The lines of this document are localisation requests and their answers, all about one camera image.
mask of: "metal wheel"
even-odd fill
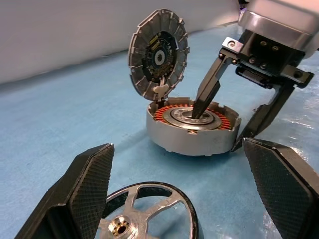
[[[164,196],[160,201],[145,212],[134,208],[136,199]],[[148,223],[160,212],[177,203],[183,203],[190,218],[189,239],[202,239],[202,231],[195,208],[189,198],[173,185],[161,182],[144,182],[134,184],[112,193],[106,199],[106,206],[99,224],[100,239],[156,239],[148,234]],[[106,216],[124,205],[123,213],[107,221]]]

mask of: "white wall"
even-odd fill
[[[238,19],[237,0],[0,0],[0,83],[125,50],[158,8],[188,32]]]

